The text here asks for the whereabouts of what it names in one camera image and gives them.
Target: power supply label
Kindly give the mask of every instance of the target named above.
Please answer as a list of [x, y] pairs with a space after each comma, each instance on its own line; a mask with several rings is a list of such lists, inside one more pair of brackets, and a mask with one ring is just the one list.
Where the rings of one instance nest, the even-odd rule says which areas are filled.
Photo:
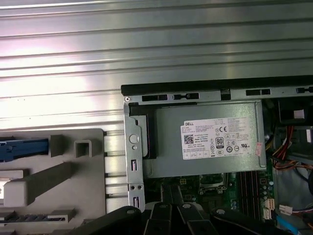
[[254, 154], [245, 117], [185, 121], [180, 127], [185, 160]]

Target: rectangular slot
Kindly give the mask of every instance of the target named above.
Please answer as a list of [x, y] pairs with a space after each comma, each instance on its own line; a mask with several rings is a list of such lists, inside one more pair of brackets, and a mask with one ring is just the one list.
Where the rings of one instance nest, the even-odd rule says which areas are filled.
[[132, 160], [132, 171], [137, 171], [137, 160]]
[[166, 94], [156, 94], [156, 95], [143, 95], [142, 101], [158, 101], [158, 100], [167, 100]]
[[304, 87], [299, 87], [296, 89], [298, 94], [302, 94], [305, 92], [309, 92], [309, 93], [313, 93], [313, 87], [309, 87], [309, 88], [304, 88]]
[[187, 93], [186, 95], [182, 95], [182, 94], [175, 94], [173, 95], [173, 99], [175, 100], [180, 100], [183, 98], [186, 99], [199, 99], [199, 93]]
[[270, 94], [270, 89], [262, 89], [261, 94]]
[[260, 95], [261, 90], [246, 90], [246, 96]]
[[221, 100], [231, 100], [230, 89], [221, 90]]
[[139, 208], [139, 197], [133, 198], [133, 206]]

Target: metal frame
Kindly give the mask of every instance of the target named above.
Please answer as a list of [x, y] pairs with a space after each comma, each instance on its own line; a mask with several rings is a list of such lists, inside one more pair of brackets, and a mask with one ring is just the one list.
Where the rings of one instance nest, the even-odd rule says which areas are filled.
[[136, 120], [129, 116], [129, 106], [124, 105], [126, 175], [128, 184], [128, 202], [130, 206], [145, 210], [145, 195], [142, 173], [142, 137], [141, 128]]
[[[136, 118], [144, 119], [144, 116], [134, 116], [130, 117], [130, 103], [136, 103], [138, 105], [164, 105], [164, 104], [182, 104], [195, 102], [198, 105], [216, 104], [216, 103], [229, 103], [229, 102], [241, 102], [241, 101], [255, 101], [258, 99], [265, 98], [284, 98], [284, 97], [301, 97], [301, 96], [311, 96], [310, 92], [298, 93], [297, 89], [299, 86], [292, 87], [257, 87], [253, 89], [229, 89], [226, 92], [230, 94], [230, 100], [222, 100], [221, 95], [225, 91], [214, 90], [214, 91], [188, 91], [188, 92], [175, 92], [175, 93], [157, 93], [167, 95], [167, 100], [157, 100], [157, 101], [142, 101], [143, 95], [132, 95], [124, 97], [124, 127], [125, 127], [125, 146], [126, 146], [126, 166], [127, 166], [127, 183], [128, 183], [128, 201], [129, 205], [140, 208], [144, 210], [144, 185], [143, 185], [143, 167], [142, 167], [142, 157], [145, 156], [143, 151], [146, 151], [147, 143], [144, 143], [143, 131], [145, 131], [144, 125], [138, 125]], [[246, 90], [263, 90], [269, 89], [270, 94], [260, 94], [260, 95], [246, 95]], [[174, 95], [176, 94], [187, 94], [187, 93], [199, 93], [199, 99], [186, 99], [182, 98], [180, 100], [175, 100]], [[257, 118], [263, 120], [262, 112], [258, 112], [256, 109]], [[257, 129], [263, 130], [262, 126], [257, 126]], [[135, 135], [137, 142], [131, 141], [131, 136]], [[262, 162], [260, 158], [260, 166], [266, 165]]]

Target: blue latch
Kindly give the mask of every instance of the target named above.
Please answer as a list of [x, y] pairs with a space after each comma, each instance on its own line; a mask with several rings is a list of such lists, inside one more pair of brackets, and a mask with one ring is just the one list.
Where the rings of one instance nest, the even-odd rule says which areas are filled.
[[48, 153], [48, 139], [0, 141], [0, 162]]

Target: screw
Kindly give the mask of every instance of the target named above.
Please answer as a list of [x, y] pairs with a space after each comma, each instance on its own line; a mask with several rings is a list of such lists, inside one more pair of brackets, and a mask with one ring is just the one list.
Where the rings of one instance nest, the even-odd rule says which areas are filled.
[[216, 210], [216, 213], [217, 213], [217, 214], [225, 214], [225, 211], [222, 210], [222, 209], [218, 209], [218, 210]]
[[191, 208], [191, 205], [189, 205], [189, 204], [184, 204], [184, 205], [182, 205], [182, 207], [184, 207], [185, 209], [189, 209], [189, 208]]

